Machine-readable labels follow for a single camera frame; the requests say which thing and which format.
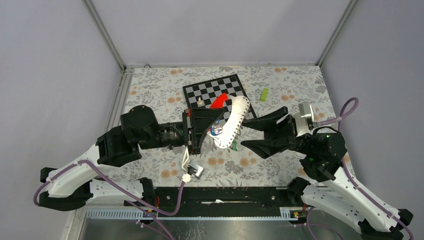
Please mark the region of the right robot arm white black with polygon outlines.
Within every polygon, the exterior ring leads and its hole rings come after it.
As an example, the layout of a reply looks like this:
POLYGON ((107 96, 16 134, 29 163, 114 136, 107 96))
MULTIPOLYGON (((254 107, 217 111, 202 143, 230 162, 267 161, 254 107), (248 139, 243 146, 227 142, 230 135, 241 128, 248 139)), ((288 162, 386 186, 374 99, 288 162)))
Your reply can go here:
POLYGON ((295 177, 287 186, 287 201, 302 203, 339 219, 360 234, 363 240, 401 240, 413 214, 379 199, 344 168, 347 154, 342 133, 334 128, 323 132, 315 122, 309 103, 296 114, 286 107, 262 117, 245 120, 243 126, 263 132, 263 139, 245 140, 244 147, 267 159, 287 150, 301 153, 300 164, 308 179, 295 177), (321 192, 310 183, 315 180, 338 194, 321 192))

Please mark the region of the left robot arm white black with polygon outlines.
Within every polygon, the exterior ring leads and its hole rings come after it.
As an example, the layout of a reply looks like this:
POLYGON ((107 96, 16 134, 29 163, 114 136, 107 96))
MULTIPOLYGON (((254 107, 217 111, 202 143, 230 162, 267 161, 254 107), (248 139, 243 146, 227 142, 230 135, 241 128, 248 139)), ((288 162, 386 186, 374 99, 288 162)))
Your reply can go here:
POLYGON ((141 150, 185 147, 185 156, 198 155, 213 124, 224 115, 221 108, 188 108, 182 120, 159 123, 146 105, 120 116, 120 125, 101 135, 80 157, 56 169, 40 171, 41 186, 33 196, 38 207, 67 212, 94 200, 139 203, 154 208, 153 183, 143 177, 134 184, 118 184, 107 172, 142 158, 141 150))

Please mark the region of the green key tag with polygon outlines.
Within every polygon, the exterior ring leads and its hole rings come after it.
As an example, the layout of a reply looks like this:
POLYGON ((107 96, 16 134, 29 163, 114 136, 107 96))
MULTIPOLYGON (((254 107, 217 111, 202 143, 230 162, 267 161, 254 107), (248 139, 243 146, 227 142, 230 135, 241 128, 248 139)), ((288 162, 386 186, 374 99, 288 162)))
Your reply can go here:
POLYGON ((238 149, 237 149, 237 141, 236 140, 233 140, 232 141, 232 144, 231 144, 231 149, 233 150, 233 151, 238 151, 238 149))

